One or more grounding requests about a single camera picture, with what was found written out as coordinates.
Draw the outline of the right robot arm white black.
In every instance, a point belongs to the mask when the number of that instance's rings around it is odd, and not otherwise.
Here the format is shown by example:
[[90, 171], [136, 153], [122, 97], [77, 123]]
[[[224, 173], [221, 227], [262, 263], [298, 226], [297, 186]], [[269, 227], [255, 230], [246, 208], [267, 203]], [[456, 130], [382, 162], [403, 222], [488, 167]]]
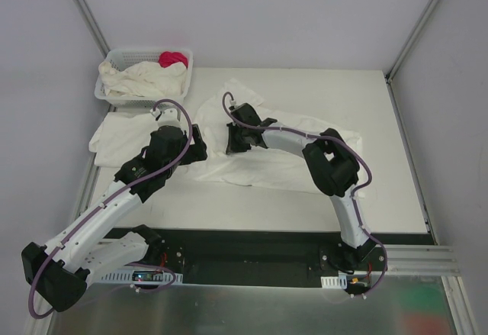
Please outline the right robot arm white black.
[[361, 269], [371, 259], [375, 242], [364, 232], [365, 225], [354, 200], [360, 164], [358, 157], [332, 128], [314, 137], [294, 130], [273, 118], [262, 120], [248, 103], [230, 106], [227, 154], [244, 153], [252, 147], [280, 150], [302, 158], [314, 185], [330, 197], [339, 221], [342, 255], [350, 269]]

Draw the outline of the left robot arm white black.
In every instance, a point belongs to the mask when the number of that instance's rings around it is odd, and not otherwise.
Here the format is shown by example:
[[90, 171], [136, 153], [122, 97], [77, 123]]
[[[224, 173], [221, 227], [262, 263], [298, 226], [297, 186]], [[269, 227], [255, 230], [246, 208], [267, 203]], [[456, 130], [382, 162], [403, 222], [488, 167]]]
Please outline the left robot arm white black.
[[188, 133], [163, 125], [151, 133], [149, 145], [122, 165], [104, 194], [70, 226], [45, 244], [29, 243], [21, 252], [30, 285], [28, 308], [36, 319], [34, 297], [40, 295], [53, 311], [76, 304], [96, 281], [121, 266], [142, 266], [164, 272], [169, 255], [163, 239], [144, 224], [99, 248], [114, 225], [142, 206], [179, 166], [204, 161], [207, 146], [197, 124]]

